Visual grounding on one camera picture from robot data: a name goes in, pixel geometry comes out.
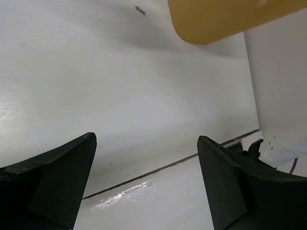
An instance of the black mark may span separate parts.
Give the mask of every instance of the black mark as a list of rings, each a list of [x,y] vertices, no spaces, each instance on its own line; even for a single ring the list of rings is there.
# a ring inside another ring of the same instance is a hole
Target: black mark
[[[139,6],[135,6],[135,10],[143,14],[143,16],[146,14],[145,11],[143,11]]]

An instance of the brown object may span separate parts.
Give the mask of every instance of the brown object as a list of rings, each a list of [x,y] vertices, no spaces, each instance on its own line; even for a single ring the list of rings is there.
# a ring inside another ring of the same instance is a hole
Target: brown object
[[[304,9],[307,0],[168,0],[168,4],[178,35],[187,42],[208,44]]]

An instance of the purple cable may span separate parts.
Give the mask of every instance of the purple cable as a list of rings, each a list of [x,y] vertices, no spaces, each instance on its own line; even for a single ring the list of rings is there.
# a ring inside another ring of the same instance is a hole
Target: purple cable
[[[297,164],[297,158],[295,158],[294,159],[294,162],[293,162],[293,165],[292,165],[292,168],[291,168],[291,170],[290,170],[290,174],[292,174],[293,173],[293,171],[294,171],[294,169],[295,169],[295,167],[296,167],[296,164]]]

